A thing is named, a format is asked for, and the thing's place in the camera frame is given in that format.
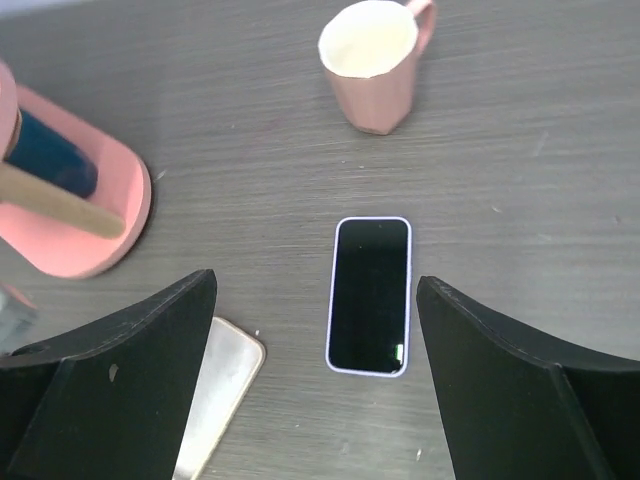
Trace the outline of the beige phone case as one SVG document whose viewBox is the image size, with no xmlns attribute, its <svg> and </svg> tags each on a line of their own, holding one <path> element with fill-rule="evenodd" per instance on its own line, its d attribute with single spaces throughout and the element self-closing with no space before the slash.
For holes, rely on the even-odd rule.
<svg viewBox="0 0 640 480">
<path fill-rule="evenodd" d="M 198 479 L 258 375 L 266 349 L 213 317 L 173 477 Z"/>
</svg>

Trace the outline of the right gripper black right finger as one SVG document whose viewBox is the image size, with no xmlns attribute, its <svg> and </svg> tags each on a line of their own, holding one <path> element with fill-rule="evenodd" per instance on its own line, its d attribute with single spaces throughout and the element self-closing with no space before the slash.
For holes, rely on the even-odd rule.
<svg viewBox="0 0 640 480">
<path fill-rule="evenodd" d="M 459 479 L 635 479 L 639 364 L 559 339 L 444 281 L 416 303 Z"/>
</svg>

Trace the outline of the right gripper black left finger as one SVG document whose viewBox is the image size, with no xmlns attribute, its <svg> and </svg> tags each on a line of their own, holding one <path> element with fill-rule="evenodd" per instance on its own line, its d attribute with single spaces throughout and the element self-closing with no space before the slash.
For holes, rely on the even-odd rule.
<svg viewBox="0 0 640 480">
<path fill-rule="evenodd" d="M 169 479 L 216 304 L 198 270 L 1 360 L 5 479 Z"/>
</svg>

